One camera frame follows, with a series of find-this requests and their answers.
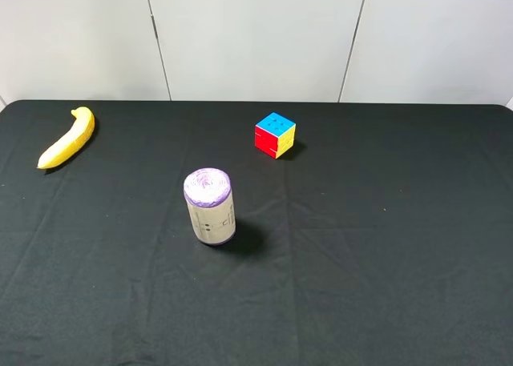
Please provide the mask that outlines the black tablecloth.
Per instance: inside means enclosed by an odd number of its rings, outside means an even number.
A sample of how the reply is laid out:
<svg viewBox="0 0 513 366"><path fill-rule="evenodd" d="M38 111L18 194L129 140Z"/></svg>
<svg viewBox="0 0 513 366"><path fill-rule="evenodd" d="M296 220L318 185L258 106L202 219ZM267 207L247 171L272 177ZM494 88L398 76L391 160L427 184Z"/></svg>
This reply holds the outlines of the black tablecloth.
<svg viewBox="0 0 513 366"><path fill-rule="evenodd" d="M89 143L38 170L76 107L1 113L2 364L511 364L506 107L91 102ZM235 209L216 246L184 198L206 167Z"/></svg>

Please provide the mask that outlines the purple bag roll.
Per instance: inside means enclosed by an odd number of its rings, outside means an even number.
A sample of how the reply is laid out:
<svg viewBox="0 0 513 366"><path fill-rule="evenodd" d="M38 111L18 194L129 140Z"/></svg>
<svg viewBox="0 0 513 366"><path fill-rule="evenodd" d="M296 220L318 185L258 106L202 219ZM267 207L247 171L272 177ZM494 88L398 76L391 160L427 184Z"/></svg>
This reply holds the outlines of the purple bag roll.
<svg viewBox="0 0 513 366"><path fill-rule="evenodd" d="M236 232L229 176L217 168L201 168L186 177L183 189L197 239L211 246L229 241Z"/></svg>

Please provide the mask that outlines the colourful puzzle cube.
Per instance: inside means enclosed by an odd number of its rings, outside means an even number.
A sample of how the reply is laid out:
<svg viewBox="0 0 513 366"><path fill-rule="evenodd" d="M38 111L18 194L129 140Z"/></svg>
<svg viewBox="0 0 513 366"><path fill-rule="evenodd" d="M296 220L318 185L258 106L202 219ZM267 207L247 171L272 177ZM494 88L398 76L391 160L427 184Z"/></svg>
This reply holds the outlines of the colourful puzzle cube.
<svg viewBox="0 0 513 366"><path fill-rule="evenodd" d="M254 128L254 145L265 154L278 159L294 144L296 123L273 112Z"/></svg>

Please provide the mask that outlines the yellow banana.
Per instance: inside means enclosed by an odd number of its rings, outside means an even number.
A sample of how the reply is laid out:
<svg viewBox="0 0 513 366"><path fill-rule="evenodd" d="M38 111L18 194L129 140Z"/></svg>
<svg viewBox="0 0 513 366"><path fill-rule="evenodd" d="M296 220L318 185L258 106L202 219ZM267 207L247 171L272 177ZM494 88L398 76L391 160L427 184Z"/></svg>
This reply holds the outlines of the yellow banana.
<svg viewBox="0 0 513 366"><path fill-rule="evenodd" d="M46 170L65 163L88 142L95 129L95 116L88 107L71 111L75 121L70 130L39 157L37 168Z"/></svg>

